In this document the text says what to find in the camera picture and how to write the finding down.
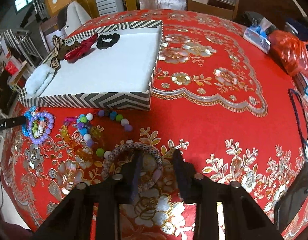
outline scrunchie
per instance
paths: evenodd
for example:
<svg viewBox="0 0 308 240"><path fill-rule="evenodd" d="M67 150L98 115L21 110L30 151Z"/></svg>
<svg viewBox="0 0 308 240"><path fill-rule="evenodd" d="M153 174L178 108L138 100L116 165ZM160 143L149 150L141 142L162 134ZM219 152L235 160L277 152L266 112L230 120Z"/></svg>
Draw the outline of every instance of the scrunchie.
<svg viewBox="0 0 308 240"><path fill-rule="evenodd" d="M148 153L148 154L150 154L154 157L156 164L157 164L157 169L156 169L156 171L154 171L152 178L148 182L138 186L138 192L142 192L144 190L147 190L147 189L153 187L155 185L156 181L159 179L159 177L162 174L163 159L162 159L161 155L159 154L159 152L156 148L154 148L150 145L147 145L145 143L140 143L140 142L126 143L126 144L123 144L123 145L116 147L111 152L109 157L107 159L105 159L105 161L104 161L103 170L101 172L102 178L105 180L109 177L110 167L112 166L112 163L114 162L114 160L121 153L128 151L128 150L140 150L140 151L143 151L144 153Z"/></svg>

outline orange plastic bag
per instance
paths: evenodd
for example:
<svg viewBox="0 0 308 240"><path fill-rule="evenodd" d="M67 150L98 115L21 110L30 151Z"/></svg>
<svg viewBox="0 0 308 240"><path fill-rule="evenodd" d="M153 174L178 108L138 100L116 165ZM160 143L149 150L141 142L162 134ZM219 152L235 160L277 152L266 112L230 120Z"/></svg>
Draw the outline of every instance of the orange plastic bag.
<svg viewBox="0 0 308 240"><path fill-rule="evenodd" d="M273 31L268 40L271 43L270 53L282 63L290 76L297 73L308 79L308 41L300 41L295 35L284 31Z"/></svg>

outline black and white chevron pattern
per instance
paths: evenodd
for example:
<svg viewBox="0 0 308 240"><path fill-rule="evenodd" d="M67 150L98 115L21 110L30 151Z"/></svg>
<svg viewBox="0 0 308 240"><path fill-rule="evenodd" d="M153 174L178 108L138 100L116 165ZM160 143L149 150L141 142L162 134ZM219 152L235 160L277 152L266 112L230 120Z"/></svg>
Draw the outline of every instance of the black and white chevron pattern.
<svg viewBox="0 0 308 240"><path fill-rule="evenodd" d="M87 38L95 33L106 33L110 31L134 29L134 28L162 28L163 39L163 22L150 21L134 21L107 25L93 30L79 33L65 40L66 44ZM26 98L25 87L22 89L18 101L25 107L79 107L79 108L110 108L110 109L138 109L150 110L150 100L153 90L153 80L158 62L159 52L155 60L155 65L151 73L148 89L145 92L109 92L109 93L90 93L90 94L72 94L72 95L57 95L37 98ZM52 58L50 53L42 63L48 64Z"/></svg>

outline black scrunchie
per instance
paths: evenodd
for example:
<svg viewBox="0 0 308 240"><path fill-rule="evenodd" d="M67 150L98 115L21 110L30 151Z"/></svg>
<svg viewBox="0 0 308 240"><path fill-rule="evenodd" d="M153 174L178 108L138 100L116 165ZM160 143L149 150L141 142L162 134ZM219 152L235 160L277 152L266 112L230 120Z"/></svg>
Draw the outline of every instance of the black scrunchie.
<svg viewBox="0 0 308 240"><path fill-rule="evenodd" d="M97 39L97 45L96 47L98 49L107 49L109 47L112 47L114 44L118 42L120 38L120 35L118 33L113 33L109 35L100 35Z"/></svg>

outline red tablecloth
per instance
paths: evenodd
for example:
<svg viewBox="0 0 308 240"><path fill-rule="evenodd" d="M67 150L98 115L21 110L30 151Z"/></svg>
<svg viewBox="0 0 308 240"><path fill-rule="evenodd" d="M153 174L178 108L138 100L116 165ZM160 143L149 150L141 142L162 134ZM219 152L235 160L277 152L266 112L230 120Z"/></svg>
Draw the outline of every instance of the red tablecloth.
<svg viewBox="0 0 308 240"><path fill-rule="evenodd" d="M195 206L184 204L178 197L169 159L175 148L181 149L185 160L212 180L239 181L273 220L275 203L304 161L287 94L288 88L294 88L292 79L269 56L242 38L244 27L209 15L129 11L93 19L73 35L143 19L164 22L151 110L118 111L134 127L131 133L108 119L92 121L102 135L99 144L105 150L133 139L157 147L164 158L164 172L157 185L140 193L134 205L121 206L123 239L192 239ZM73 82L88 82L89 74L83 69ZM2 160L4 188L33 230L73 184L99 183L103 162L92 150L78 156L74 146L61 137L65 117L95 110L46 110L56 117L51 140L35 150L21 129L14 128L7 136ZM18 104L14 114L24 111ZM73 140L82 141L73 127L68 130ZM112 171L119 172L128 158L123 156ZM155 168L153 159L145 158L144 168L142 179L146 180ZM219 223L223 236L221 219ZM307 224L308 198L283 236L293 239Z"/></svg>

